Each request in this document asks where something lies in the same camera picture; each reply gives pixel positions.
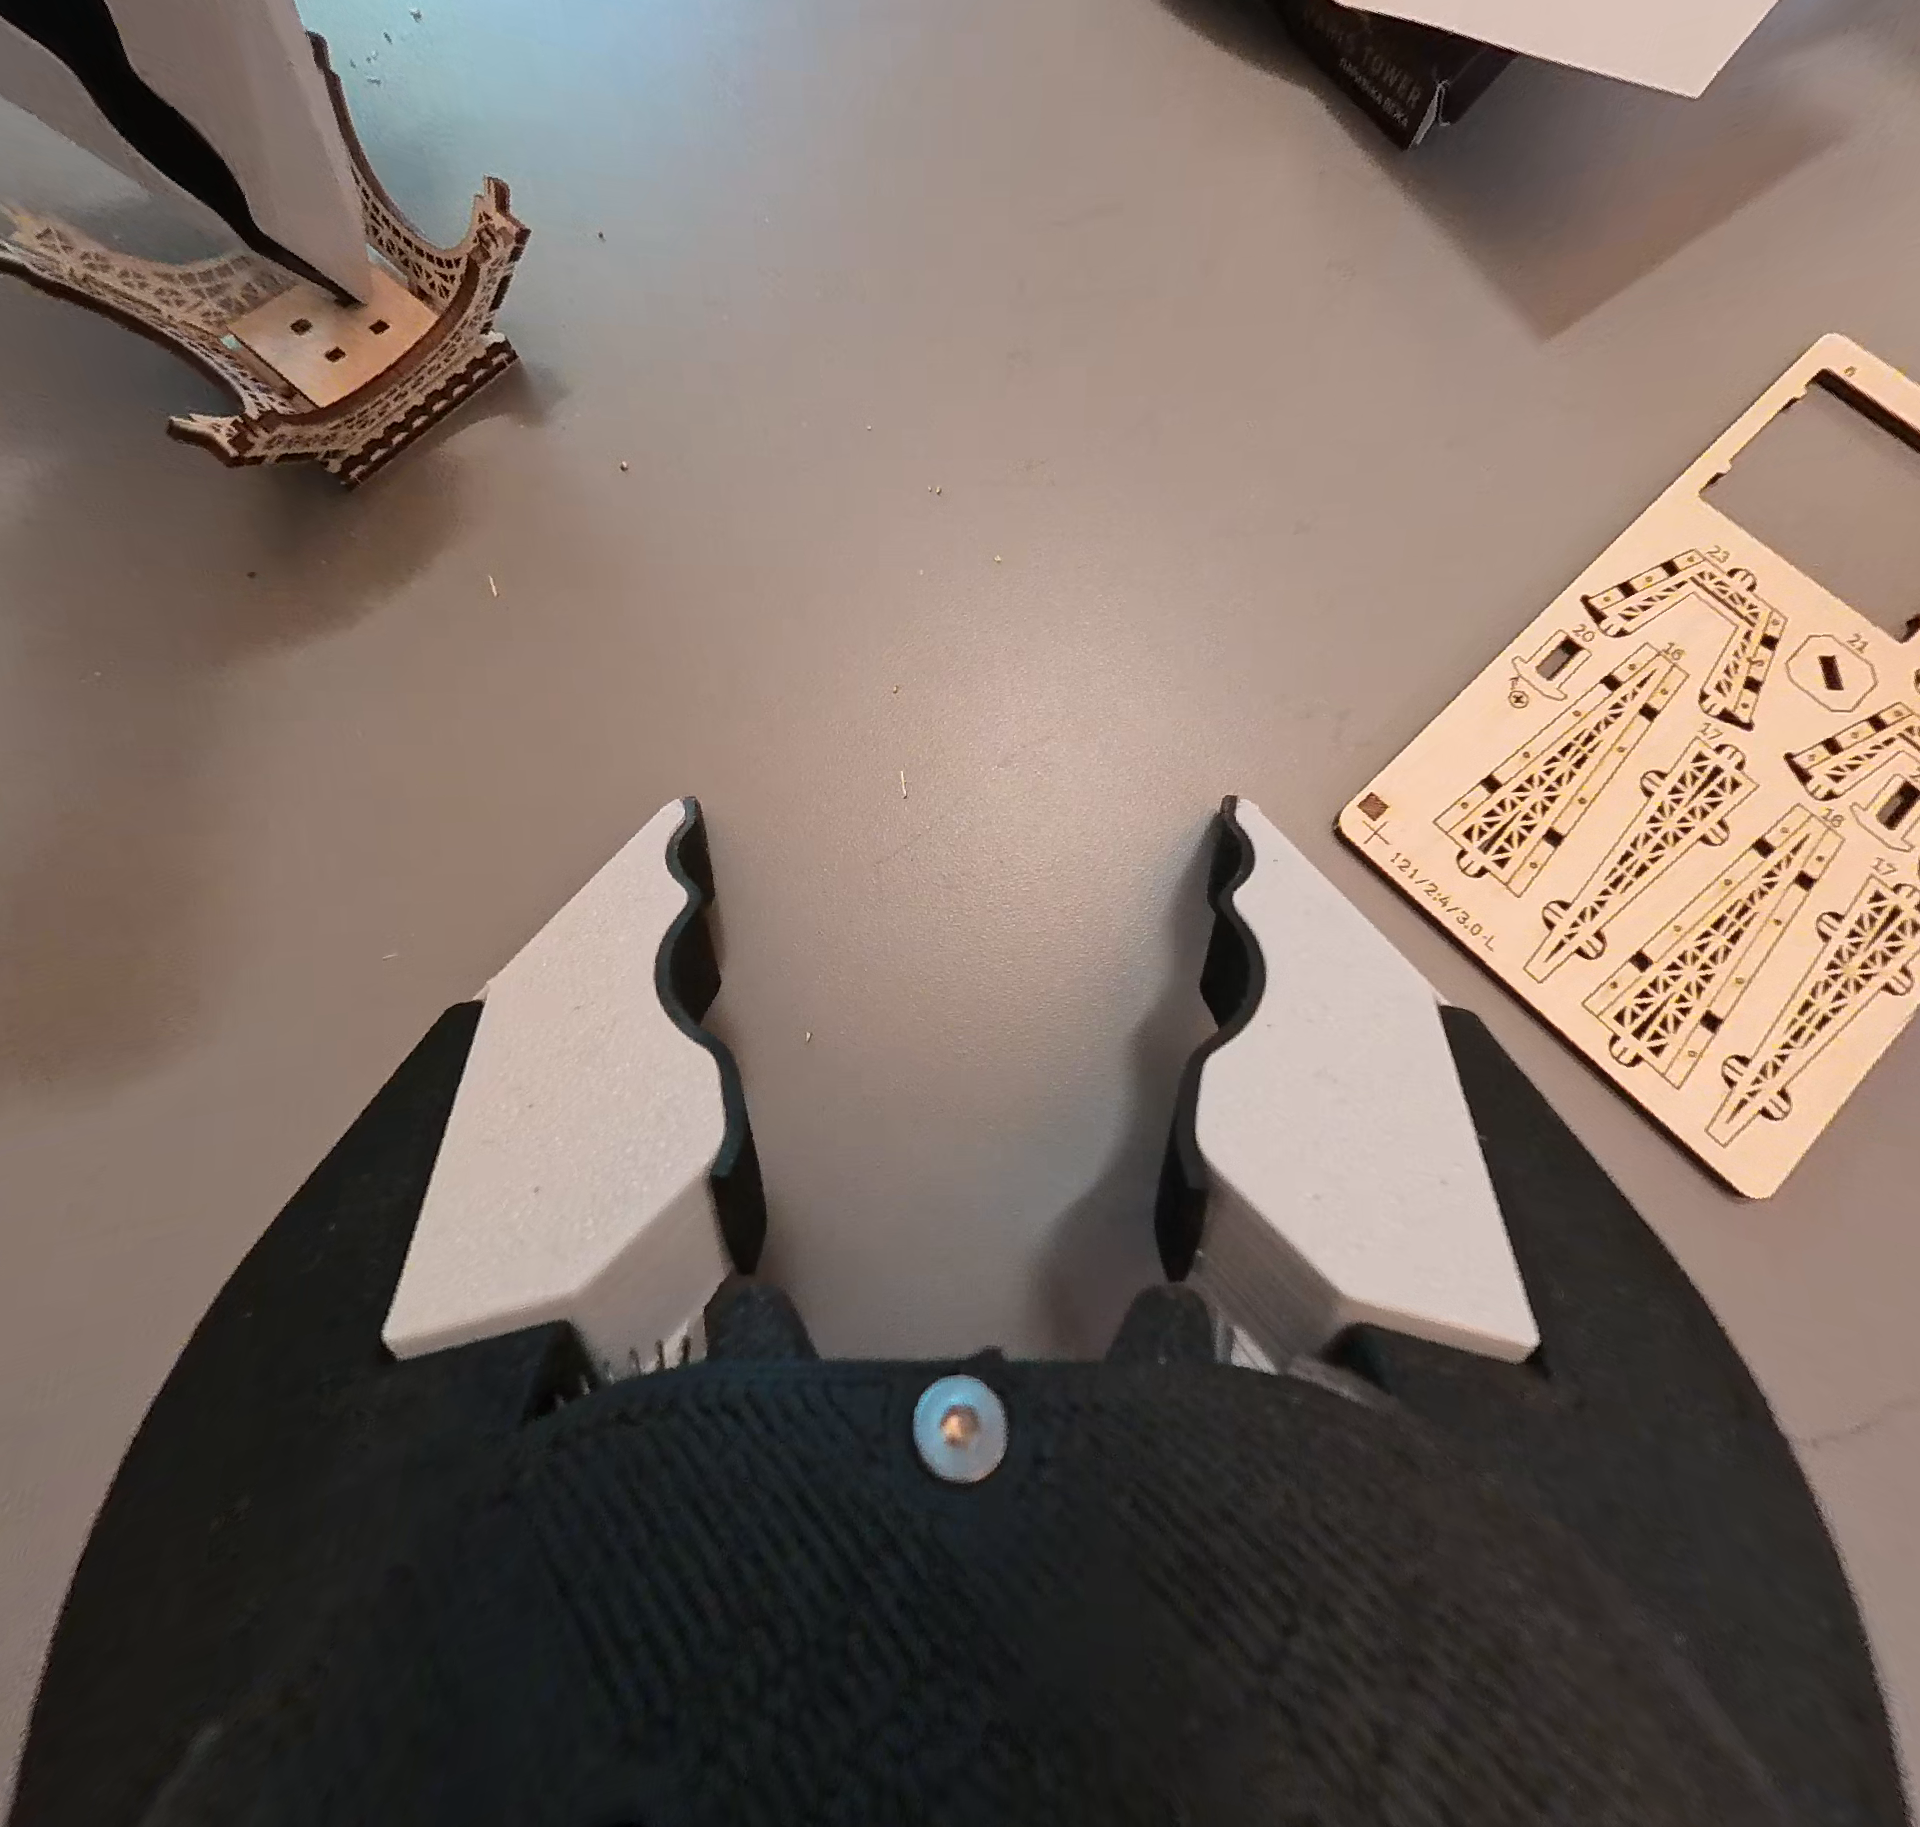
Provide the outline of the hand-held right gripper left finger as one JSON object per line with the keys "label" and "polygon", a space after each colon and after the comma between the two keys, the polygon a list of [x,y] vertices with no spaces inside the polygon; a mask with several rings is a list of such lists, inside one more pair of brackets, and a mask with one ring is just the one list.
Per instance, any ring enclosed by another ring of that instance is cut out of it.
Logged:
{"label": "hand-held right gripper left finger", "polygon": [[488,980],[381,1341],[563,1324],[596,1372],[704,1359],[765,1245],[697,799],[661,805]]}

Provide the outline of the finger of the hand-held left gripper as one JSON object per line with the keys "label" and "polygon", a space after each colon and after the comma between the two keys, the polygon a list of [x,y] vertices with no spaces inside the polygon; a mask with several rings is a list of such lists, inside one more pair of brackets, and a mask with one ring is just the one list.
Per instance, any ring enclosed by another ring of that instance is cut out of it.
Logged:
{"label": "finger of the hand-held left gripper", "polygon": [[207,140],[249,220],[312,284],[360,302],[360,194],[296,0],[105,0],[137,77]]}
{"label": "finger of the hand-held left gripper", "polygon": [[2,0],[2,94],[134,182],[193,196],[250,252],[317,278],[256,224],[213,142],[137,73],[107,0]]}

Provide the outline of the black puzzle box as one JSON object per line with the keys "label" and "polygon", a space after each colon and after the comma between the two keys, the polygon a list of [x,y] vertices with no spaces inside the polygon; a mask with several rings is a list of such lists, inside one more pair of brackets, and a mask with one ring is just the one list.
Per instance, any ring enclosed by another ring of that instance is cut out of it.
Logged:
{"label": "black puzzle box", "polygon": [[1194,31],[1361,116],[1390,150],[1461,122],[1514,54],[1336,0],[1157,0]]}

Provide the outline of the wooden Eiffel tower model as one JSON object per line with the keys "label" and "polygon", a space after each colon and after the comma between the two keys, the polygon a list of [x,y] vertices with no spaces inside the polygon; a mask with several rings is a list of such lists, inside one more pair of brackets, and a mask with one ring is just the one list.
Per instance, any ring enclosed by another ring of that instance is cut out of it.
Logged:
{"label": "wooden Eiffel tower model", "polygon": [[250,251],[134,256],[12,205],[2,263],[33,291],[171,351],[231,398],[224,412],[171,414],[167,433],[179,444],[226,469],[324,469],[351,488],[517,366],[495,317],[530,229],[508,184],[490,176],[464,237],[426,240],[376,178],[325,39],[306,39],[358,186],[372,263],[360,304],[339,304]]}

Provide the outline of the grey desk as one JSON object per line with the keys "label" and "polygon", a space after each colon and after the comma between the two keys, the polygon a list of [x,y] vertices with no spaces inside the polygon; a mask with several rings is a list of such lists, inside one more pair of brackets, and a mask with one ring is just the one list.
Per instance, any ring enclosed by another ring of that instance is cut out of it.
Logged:
{"label": "grey desk", "polygon": [[660,806],[832,1354],[1085,1355],[1157,1268],[1209,819],[1260,802],[1686,1264],[1916,1781],[1916,1035],[1734,1202],[1334,813],[1817,336],[1916,374],[1916,0],[1394,152],[1260,0],[300,0],[531,240],[362,490],[5,281],[5,1800],[158,1384],[435,1016]]}

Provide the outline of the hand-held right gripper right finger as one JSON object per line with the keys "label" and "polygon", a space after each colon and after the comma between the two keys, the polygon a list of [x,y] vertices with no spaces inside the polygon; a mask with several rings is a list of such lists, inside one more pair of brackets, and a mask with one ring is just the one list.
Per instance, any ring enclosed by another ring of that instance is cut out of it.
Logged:
{"label": "hand-held right gripper right finger", "polygon": [[1242,797],[1162,1163],[1162,1268],[1215,1357],[1287,1372],[1370,1325],[1524,1364],[1541,1325],[1431,982]]}

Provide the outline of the wooden puzzle parts sheet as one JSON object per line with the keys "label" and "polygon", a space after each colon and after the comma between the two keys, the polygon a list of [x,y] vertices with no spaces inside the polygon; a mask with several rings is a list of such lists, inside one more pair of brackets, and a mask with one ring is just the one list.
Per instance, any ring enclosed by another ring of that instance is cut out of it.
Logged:
{"label": "wooden puzzle parts sheet", "polygon": [[1336,816],[1749,1199],[1918,999],[1916,639],[1709,503],[1813,391],[1916,444],[1916,381],[1826,333]]}

